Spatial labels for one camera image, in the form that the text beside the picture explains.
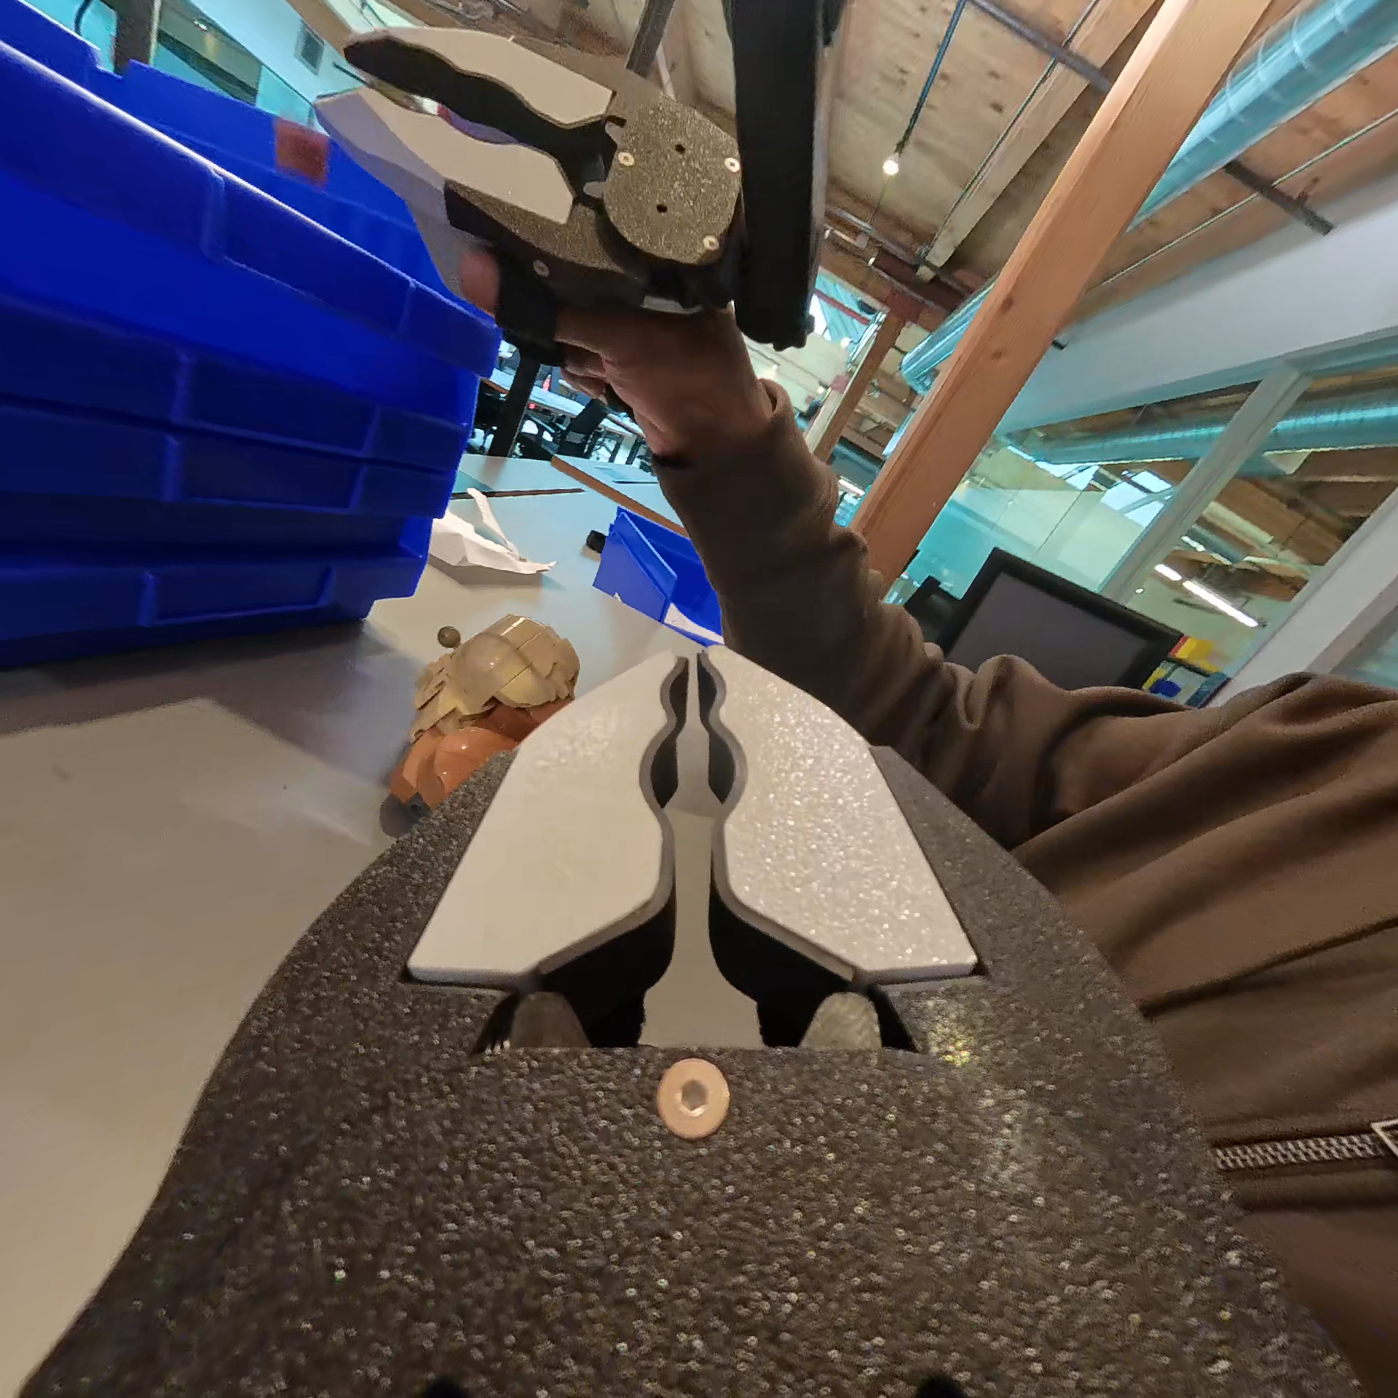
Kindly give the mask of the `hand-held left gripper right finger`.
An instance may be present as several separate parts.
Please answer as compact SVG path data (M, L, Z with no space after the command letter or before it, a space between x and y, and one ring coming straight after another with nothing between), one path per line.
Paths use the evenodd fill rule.
M724 908L845 984L971 976L971 942L856 727L724 645L697 658L697 687Z

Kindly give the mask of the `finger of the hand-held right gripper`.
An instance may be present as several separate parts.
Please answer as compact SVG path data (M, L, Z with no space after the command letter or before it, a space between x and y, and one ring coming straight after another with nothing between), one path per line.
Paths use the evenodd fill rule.
M480 204L497 218L533 216L565 225L573 209L562 165L518 144L470 137L438 114L402 107L375 90L348 90L313 103L324 131L369 176L387 185L416 216L466 230L466 216L448 210L449 187L466 210Z
M343 59L374 90L424 101L465 133L494 131L558 162L568 176L603 176L614 86L485 29L380 28L351 37Z

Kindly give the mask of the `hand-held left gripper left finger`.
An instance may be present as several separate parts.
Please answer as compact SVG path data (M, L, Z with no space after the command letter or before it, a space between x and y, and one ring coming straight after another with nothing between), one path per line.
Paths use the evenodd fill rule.
M411 981L518 992L662 911L688 685L688 655L650 655L513 750L405 962Z

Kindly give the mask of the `tan brown brick toy figure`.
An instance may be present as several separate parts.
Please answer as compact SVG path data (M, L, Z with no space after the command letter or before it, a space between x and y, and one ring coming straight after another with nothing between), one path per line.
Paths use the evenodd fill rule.
M442 625L439 655L416 681L405 752L387 794L438 809L497 754L570 705L580 660L546 624L502 617L475 635Z

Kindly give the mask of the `person's right forearm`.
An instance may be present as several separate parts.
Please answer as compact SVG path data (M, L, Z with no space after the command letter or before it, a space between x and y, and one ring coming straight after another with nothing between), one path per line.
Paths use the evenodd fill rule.
M897 752L1007 846L1127 786L1127 691L1063 691L1018 655L970 670L928 645L765 389L746 410L679 400L645 423L729 650Z

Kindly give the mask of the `grey desk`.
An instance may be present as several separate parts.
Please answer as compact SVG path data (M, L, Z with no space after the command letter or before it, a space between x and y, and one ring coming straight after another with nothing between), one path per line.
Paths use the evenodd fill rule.
M166 1176L271 971L402 828L384 806L438 630L522 614L580 691L682 642L603 596L616 504L470 465L539 580L428 566L365 622L1 672L1 1395Z

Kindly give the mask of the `person's right hand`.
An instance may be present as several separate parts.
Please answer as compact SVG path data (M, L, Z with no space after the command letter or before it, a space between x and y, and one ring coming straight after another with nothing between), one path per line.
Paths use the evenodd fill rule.
M729 310L564 305L552 342L570 387L627 409L656 470L741 458L792 420L788 399L758 378Z

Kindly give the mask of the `wooden pillar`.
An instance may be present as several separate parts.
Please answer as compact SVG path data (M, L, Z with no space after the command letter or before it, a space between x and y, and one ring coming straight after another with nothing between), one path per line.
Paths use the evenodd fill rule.
M851 528L892 585L1138 216L1266 2L1162 2Z
M897 306L886 306L869 332L862 350L856 353L849 374L831 383L821 409L813 414L813 420L805 427L805 446L819 462L828 462L834 446L849 427L854 410L873 387L873 378L883 368L883 359L896 350L903 329L906 316L897 314Z

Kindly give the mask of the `small blue storage bin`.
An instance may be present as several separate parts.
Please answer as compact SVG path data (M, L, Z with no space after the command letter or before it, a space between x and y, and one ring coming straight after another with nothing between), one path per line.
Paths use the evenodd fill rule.
M617 507L594 588L703 645L723 643L723 612L690 539Z

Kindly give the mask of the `long wooden table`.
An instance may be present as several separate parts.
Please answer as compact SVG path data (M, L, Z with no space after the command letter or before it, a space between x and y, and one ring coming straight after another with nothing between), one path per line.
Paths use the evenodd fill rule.
M688 538L656 475L621 468L616 462L601 462L596 458L562 453L552 453L548 465L578 488L611 499L621 509L627 509L630 514L638 514L672 535Z

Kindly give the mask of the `large black screen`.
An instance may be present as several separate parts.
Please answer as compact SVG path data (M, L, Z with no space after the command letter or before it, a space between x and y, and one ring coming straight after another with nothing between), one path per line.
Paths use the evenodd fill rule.
M1182 633L1160 622L991 550L934 645L970 670L1013 655L1062 691L1141 691L1180 642Z

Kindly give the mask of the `torn white paper bag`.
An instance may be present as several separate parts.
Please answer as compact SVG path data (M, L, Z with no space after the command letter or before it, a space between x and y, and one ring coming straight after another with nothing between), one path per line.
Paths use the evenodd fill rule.
M460 503L466 504L466 514L448 509L429 528L428 560L432 565L528 580L556 566L556 561L533 561L513 546L481 489L466 488Z

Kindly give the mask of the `person's brown jacket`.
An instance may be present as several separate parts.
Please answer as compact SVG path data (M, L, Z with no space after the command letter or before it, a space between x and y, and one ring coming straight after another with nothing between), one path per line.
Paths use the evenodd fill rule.
M1096 942L1247 1232L1396 1395L1396 695L1292 675L1217 708L951 669L934 781Z

